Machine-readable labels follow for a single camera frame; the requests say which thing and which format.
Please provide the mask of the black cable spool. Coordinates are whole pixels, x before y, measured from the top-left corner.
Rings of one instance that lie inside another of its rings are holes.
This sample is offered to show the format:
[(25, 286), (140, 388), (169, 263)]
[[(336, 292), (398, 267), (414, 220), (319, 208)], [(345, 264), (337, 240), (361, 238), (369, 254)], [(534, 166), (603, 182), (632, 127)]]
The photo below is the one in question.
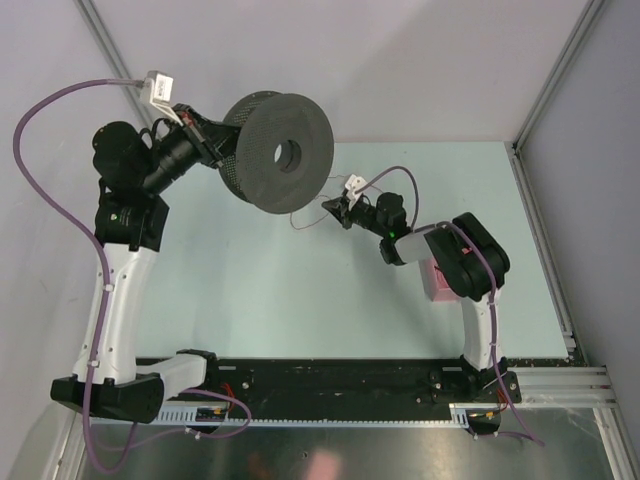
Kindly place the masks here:
[(220, 168), (236, 197), (284, 215), (320, 193), (332, 169), (334, 136), (316, 102), (300, 94), (259, 91), (236, 102), (223, 122), (240, 129), (234, 153)]

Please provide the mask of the pink plastic box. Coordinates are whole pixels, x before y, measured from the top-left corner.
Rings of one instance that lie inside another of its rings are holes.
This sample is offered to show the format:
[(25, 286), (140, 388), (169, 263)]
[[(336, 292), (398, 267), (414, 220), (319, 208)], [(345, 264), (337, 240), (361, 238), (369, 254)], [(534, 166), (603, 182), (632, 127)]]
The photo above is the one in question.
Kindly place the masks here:
[(449, 286), (436, 261), (431, 258), (423, 263), (423, 282), (426, 294), (432, 302), (456, 302), (458, 296)]

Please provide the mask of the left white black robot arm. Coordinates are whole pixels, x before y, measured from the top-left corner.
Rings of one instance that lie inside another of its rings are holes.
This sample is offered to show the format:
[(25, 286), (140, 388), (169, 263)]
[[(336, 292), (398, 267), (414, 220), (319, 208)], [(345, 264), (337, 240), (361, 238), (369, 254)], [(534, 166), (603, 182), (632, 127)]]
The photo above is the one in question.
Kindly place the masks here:
[(191, 167), (217, 169), (234, 195), (231, 168), (241, 126), (249, 115), (236, 105), (213, 122), (185, 104), (179, 122), (157, 137), (155, 128), (136, 130), (124, 121), (101, 127), (92, 139), (99, 173), (99, 200), (90, 237), (99, 247), (96, 289), (83, 345), (68, 377), (53, 381), (52, 400), (94, 418), (151, 423), (162, 404), (189, 390), (214, 397), (220, 374), (216, 357), (180, 350), (172, 358), (138, 366), (135, 338), (146, 283), (160, 251), (169, 207), (161, 194)]

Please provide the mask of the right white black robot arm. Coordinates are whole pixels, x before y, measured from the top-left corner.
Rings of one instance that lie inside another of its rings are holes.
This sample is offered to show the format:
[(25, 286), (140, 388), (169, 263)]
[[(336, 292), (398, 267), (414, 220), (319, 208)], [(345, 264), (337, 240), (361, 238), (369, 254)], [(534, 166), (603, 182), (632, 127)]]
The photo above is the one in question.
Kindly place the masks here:
[(462, 308), (464, 347), (457, 371), (436, 373), (434, 393), (455, 400), (484, 401), (506, 371), (500, 352), (498, 300), (510, 260), (505, 250), (470, 212), (450, 222), (412, 228), (403, 197), (381, 194), (375, 204), (345, 194), (322, 202), (322, 208), (349, 229), (356, 225), (380, 237), (379, 250), (388, 265), (432, 260)]

